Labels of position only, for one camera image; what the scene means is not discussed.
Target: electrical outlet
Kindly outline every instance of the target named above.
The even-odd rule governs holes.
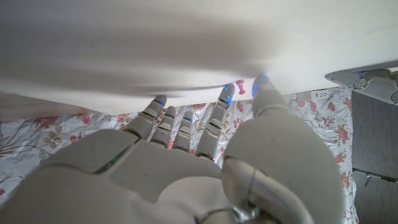
[[[311,91],[311,100],[329,99],[329,90],[314,90]]]
[[[297,94],[298,101],[329,99],[329,89],[307,91]]]

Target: pink push pin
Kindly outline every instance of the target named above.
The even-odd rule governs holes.
[[[246,93],[246,91],[243,90],[243,83],[244,83],[244,80],[238,80],[238,81],[236,81],[236,84],[237,84],[238,87],[239,87],[239,95],[243,95],[243,94]]]

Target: white robotic hand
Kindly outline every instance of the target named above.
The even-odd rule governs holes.
[[[156,97],[123,132],[97,131],[61,149],[0,210],[2,223],[338,223],[338,169],[328,148],[291,114],[260,76],[254,119],[228,144],[222,170],[213,163],[234,85],[224,86],[200,139],[190,150],[192,112],[166,150],[175,109],[150,141],[165,96]],[[238,218],[235,208],[249,215]]]

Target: floral bedsheet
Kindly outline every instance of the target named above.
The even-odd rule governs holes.
[[[341,171],[341,187],[345,196],[345,209],[341,211],[342,223],[358,223],[354,207],[356,187],[352,179],[351,163],[351,92],[346,88],[336,87],[330,89],[328,100],[297,101],[295,94],[286,96],[285,100],[324,140],[335,156]],[[194,152],[214,105],[203,103],[178,107],[169,147],[173,144],[183,112],[192,110],[194,122],[191,149]],[[154,128],[163,118],[164,111]],[[18,183],[48,156],[99,129],[123,129],[137,115],[138,113],[129,113],[110,116],[92,112],[74,116],[3,121],[0,126],[0,206],[10,197]],[[232,102],[223,122],[215,155],[218,165],[222,166],[224,149],[236,129],[251,118],[251,100]]]

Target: gray metal panel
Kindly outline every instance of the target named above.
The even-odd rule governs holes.
[[[131,133],[113,129],[100,130],[61,149],[45,161],[43,166],[67,165],[93,173],[137,140],[138,137]]]
[[[398,184],[372,177],[365,187],[366,176],[354,172],[355,207],[359,222],[398,223]]]
[[[353,167],[398,178],[398,106],[353,92]]]
[[[147,141],[139,141],[110,179],[137,192],[144,200],[155,203],[168,185],[192,176],[220,178],[221,169],[213,162],[186,152],[166,150]]]

